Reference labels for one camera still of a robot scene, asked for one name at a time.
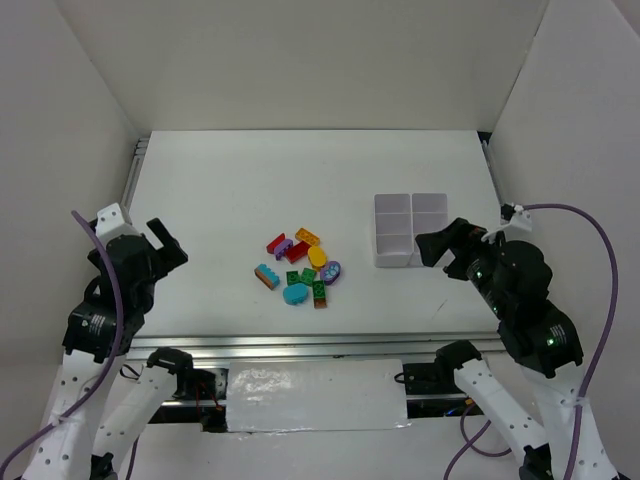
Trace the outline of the green rectangular lego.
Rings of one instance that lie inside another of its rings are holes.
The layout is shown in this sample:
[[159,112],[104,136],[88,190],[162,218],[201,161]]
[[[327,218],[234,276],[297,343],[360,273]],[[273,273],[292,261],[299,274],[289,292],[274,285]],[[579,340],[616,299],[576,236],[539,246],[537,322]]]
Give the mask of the green rectangular lego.
[[325,283],[322,280],[315,280],[312,283],[312,289],[313,289],[313,297],[315,299],[326,298]]

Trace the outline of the light green square lego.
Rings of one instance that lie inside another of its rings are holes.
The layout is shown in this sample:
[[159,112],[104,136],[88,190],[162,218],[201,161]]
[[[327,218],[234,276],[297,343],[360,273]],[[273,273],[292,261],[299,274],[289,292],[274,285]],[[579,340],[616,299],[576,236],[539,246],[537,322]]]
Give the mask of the light green square lego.
[[302,273],[300,274],[300,282],[307,285],[312,286],[315,281],[317,275],[317,271],[312,268],[304,268]]

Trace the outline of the dark green square lego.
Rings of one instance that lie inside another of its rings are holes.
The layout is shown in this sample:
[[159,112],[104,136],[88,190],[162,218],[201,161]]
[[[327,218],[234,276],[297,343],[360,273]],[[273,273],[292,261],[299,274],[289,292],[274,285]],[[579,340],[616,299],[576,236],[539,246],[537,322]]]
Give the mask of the dark green square lego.
[[300,275],[296,270],[286,272],[287,285],[295,285],[301,282]]

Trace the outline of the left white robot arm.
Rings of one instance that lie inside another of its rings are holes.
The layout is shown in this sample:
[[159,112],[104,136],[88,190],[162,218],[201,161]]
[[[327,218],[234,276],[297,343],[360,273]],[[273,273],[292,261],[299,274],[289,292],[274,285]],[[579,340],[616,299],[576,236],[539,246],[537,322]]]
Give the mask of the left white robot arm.
[[134,336],[154,305],[155,286],[188,256],[157,218],[148,221],[154,247],[116,207],[79,224],[94,244],[98,275],[68,317],[63,361],[47,424],[28,440],[25,479],[115,479],[133,462],[138,440],[162,403],[176,393],[193,358],[170,347],[154,351],[128,396],[111,414],[105,406]]

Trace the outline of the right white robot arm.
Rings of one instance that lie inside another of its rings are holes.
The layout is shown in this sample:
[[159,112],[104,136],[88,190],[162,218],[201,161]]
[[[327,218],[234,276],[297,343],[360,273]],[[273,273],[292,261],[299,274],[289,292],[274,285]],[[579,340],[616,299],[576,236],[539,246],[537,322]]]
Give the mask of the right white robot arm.
[[437,353],[456,387],[469,395],[519,462],[521,479],[618,479],[599,436],[582,383],[584,354],[573,322],[548,298],[552,270],[533,244],[458,218],[419,234],[421,260],[453,255],[448,277],[470,281],[497,317],[498,335],[532,386],[540,418],[495,379],[468,341]]

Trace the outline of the white divided container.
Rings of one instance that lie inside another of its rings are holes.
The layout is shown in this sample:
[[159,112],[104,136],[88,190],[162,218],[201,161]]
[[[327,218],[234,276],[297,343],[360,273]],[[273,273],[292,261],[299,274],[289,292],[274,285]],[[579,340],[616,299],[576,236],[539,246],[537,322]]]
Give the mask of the white divided container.
[[377,268],[423,267],[415,237],[449,223],[444,193],[388,193],[373,197],[373,262]]

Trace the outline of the purple oval flower lego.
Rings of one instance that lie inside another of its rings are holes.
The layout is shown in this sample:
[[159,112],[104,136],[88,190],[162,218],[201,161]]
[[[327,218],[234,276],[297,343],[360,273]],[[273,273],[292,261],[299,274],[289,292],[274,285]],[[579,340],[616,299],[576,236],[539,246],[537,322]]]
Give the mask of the purple oval flower lego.
[[320,270],[320,279],[326,285],[332,285],[341,275],[341,264],[338,261],[328,261]]

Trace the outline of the red curved lego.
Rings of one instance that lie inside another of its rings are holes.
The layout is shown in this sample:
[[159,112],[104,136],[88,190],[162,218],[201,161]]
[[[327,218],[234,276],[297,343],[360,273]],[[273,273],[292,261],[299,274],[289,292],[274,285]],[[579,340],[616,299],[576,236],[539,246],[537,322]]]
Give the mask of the red curved lego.
[[273,254],[275,251],[275,248],[285,240],[285,234],[281,233],[279,234],[274,240],[272,240],[267,246],[266,246],[266,251],[269,254]]

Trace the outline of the yellow oval lego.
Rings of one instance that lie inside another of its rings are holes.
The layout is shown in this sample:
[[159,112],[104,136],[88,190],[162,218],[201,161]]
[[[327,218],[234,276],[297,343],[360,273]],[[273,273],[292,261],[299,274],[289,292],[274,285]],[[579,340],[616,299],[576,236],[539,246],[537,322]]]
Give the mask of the yellow oval lego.
[[316,271],[320,271],[328,262],[325,251],[317,245],[311,246],[308,249],[307,257],[311,267]]

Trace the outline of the purple curved lego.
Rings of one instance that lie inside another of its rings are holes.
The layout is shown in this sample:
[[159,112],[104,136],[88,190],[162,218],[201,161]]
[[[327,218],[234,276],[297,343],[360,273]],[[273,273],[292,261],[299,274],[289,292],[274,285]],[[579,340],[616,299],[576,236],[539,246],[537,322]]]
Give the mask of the purple curved lego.
[[277,260],[280,260],[286,252],[293,246],[293,241],[289,238],[285,238],[274,247],[274,256]]

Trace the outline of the orange flat lego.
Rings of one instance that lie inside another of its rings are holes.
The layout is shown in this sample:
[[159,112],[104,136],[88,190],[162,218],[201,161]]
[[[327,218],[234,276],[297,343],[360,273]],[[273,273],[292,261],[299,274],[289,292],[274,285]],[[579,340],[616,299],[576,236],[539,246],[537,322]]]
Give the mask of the orange flat lego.
[[320,244],[319,237],[305,228],[300,228],[296,232],[295,238],[299,242],[304,242],[310,246],[318,246]]

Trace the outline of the red rectangular lego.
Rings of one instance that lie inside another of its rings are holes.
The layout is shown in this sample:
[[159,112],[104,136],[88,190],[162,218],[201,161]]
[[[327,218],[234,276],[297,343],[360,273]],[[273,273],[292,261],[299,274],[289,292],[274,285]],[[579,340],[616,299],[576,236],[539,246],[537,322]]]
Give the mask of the red rectangular lego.
[[290,264],[294,264],[307,255],[310,247],[310,244],[300,241],[285,252],[285,258]]

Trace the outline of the teal rounded lego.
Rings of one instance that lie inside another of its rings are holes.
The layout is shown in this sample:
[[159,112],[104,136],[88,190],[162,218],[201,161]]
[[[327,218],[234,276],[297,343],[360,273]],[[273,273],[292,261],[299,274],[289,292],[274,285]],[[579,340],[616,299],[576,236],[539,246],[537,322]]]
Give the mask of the teal rounded lego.
[[309,289],[303,283],[291,284],[283,290],[282,295],[286,304],[298,305],[308,298]]

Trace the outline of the white foil sheet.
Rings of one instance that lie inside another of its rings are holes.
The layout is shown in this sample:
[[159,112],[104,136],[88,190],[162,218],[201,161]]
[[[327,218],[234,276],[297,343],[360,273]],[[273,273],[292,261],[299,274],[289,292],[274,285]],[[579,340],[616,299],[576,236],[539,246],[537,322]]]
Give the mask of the white foil sheet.
[[237,362],[226,422],[237,433],[393,430],[410,425],[401,362]]

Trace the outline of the left aluminium rail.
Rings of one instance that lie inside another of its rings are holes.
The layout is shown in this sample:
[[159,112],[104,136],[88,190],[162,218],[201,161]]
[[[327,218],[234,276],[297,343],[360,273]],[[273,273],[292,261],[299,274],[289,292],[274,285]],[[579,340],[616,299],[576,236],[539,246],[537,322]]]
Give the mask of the left aluminium rail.
[[138,183],[138,179],[142,170],[143,162],[146,156],[146,152],[149,146],[150,137],[142,137],[140,138],[133,152],[133,157],[131,160],[127,180],[125,183],[123,195],[121,198],[121,205],[124,206],[127,210],[131,208],[135,189]]

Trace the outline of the aluminium rail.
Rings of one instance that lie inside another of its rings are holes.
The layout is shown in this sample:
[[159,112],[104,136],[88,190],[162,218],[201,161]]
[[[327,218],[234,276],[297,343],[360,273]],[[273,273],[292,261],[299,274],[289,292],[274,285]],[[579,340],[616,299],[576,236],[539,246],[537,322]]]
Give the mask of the aluminium rail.
[[487,131],[478,131],[478,138],[483,150],[487,168],[491,176],[491,180],[494,186],[494,190],[500,205],[505,204],[508,198],[505,196],[505,191],[498,176],[497,163],[493,148],[491,147],[492,133]]
[[150,137],[142,137],[140,138],[133,152],[133,157],[131,160],[127,180],[125,183],[123,195],[121,198],[121,205],[124,206],[127,210],[131,208],[135,189],[138,183],[138,179],[142,170],[143,162],[146,156],[146,152],[149,146]]
[[368,356],[428,355],[458,340],[468,340],[481,352],[502,352],[495,333],[342,334],[283,336],[138,337],[128,358],[146,359],[155,350],[175,348],[196,360],[315,359]]

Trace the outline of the right aluminium rail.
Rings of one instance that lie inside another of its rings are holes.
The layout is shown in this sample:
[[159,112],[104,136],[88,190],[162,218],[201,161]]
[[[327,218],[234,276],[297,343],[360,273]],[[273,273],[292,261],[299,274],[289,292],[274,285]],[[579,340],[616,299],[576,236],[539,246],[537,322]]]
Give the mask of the right aluminium rail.
[[487,131],[478,131],[478,138],[483,150],[487,168],[491,176],[491,180],[494,186],[494,190],[500,205],[505,204],[508,198],[505,196],[505,191],[498,176],[497,163],[493,148],[491,147],[492,133]]

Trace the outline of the aluminium front rail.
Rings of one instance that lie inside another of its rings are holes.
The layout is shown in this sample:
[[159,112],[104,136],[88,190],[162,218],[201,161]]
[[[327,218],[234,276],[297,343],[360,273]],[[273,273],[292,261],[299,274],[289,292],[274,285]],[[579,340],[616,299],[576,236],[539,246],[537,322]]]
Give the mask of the aluminium front rail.
[[175,348],[196,360],[315,359],[368,356],[428,355],[458,340],[468,340],[481,352],[502,352],[495,333],[342,334],[283,336],[138,337],[128,358],[146,359],[155,350]]

